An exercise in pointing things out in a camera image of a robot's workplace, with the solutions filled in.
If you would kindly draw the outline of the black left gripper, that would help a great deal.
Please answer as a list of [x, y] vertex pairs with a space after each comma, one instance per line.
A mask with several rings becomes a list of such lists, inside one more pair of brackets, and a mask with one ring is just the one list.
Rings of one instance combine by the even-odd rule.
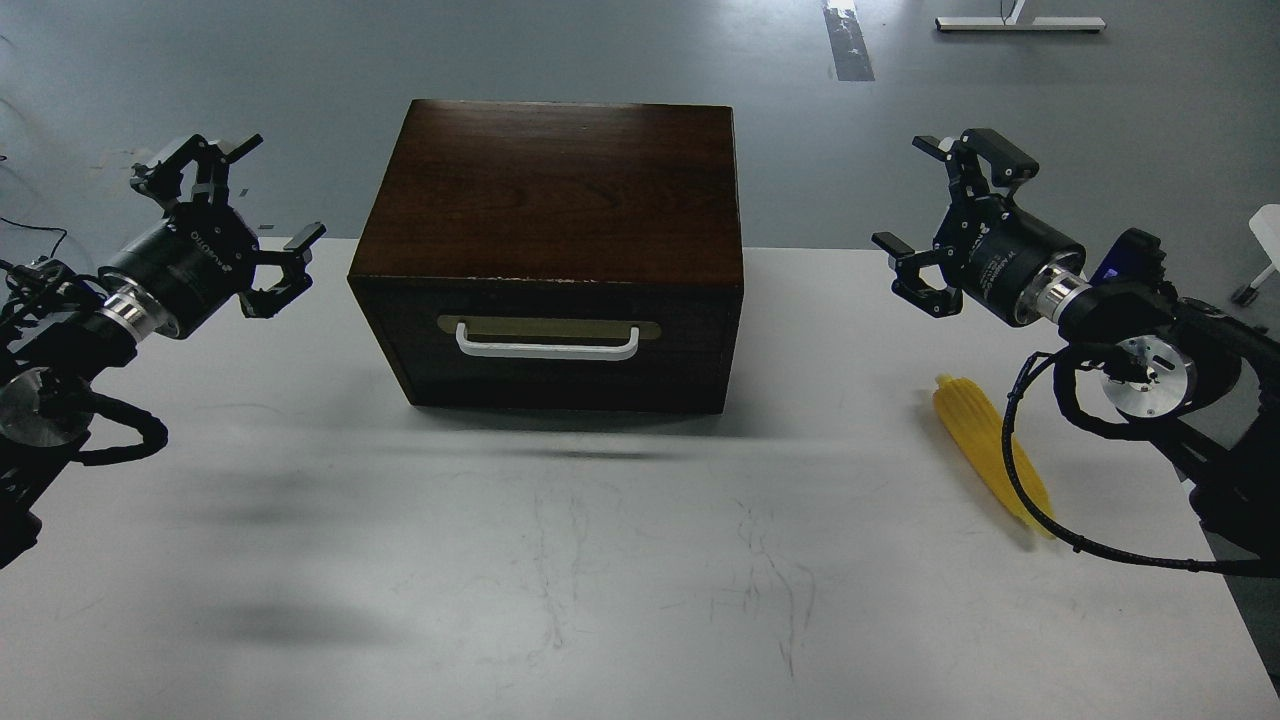
[[[129, 283], [157, 301], [166, 314], [160, 334], [188, 338], [236, 293], [246, 318], [273, 318], [312, 286], [306, 268], [311, 247], [326, 233], [321, 222], [302, 228], [283, 250], [268, 251], [227, 206], [230, 165], [262, 142], [259, 133], [238, 142], [192, 135], [177, 138], [150, 164], [132, 167], [131, 188], [170, 214], [116, 252], [99, 275], [111, 290]], [[183, 201], [183, 172], [191, 164], [195, 183]], [[253, 290], [257, 266], [278, 266], [282, 278], [270, 288]]]

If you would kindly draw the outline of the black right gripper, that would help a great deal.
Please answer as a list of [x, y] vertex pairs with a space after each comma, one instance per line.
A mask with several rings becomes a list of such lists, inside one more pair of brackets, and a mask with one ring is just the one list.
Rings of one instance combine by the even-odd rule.
[[[916, 135], [911, 145], [945, 164], [950, 205], [936, 249], [915, 251], [892, 232], [872, 234], [890, 256], [891, 291], [933, 318], [957, 315], [963, 291], [1011, 327], [1037, 320], [1036, 301], [1027, 295], [1042, 269], [1057, 264], [1078, 273], [1085, 260], [1080, 243], [1012, 199], [1036, 178], [1039, 163], [991, 128], [965, 129], [956, 138]], [[928, 266], [942, 268], [943, 288], [924, 281]]]

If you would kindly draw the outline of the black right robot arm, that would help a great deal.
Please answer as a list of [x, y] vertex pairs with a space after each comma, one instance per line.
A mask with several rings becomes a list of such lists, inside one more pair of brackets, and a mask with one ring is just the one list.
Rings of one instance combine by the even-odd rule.
[[[890, 232], [892, 291], [934, 318], [973, 299], [1001, 322], [1047, 320], [1064, 347], [1023, 364], [997, 429], [997, 473], [1032, 521], [1076, 552], [1132, 565], [1225, 577], [1277, 577], [1277, 342], [1225, 311], [1183, 296], [1165, 275], [1158, 238], [1130, 228], [1091, 278], [1084, 249], [1014, 199], [1038, 163], [1001, 133], [916, 136], [942, 161], [948, 209], [925, 251]], [[1018, 406], [1051, 372], [1060, 414], [1106, 439], [1144, 442], [1192, 484], [1202, 527], [1251, 557], [1151, 557], [1101, 544], [1053, 520], [1018, 475]]]

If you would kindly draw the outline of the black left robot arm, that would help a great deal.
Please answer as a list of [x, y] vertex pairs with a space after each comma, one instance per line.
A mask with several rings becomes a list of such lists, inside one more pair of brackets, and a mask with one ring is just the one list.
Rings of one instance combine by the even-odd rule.
[[92, 388], [99, 374], [131, 363], [151, 334], [191, 337], [229, 299], [265, 319], [312, 286], [307, 266], [324, 224], [264, 250], [230, 206], [230, 167], [261, 142], [192, 135], [134, 165], [131, 187], [161, 219], [93, 275], [51, 256], [3, 264], [4, 564], [37, 544], [32, 507], [68, 465], [133, 462], [166, 446], [159, 418]]

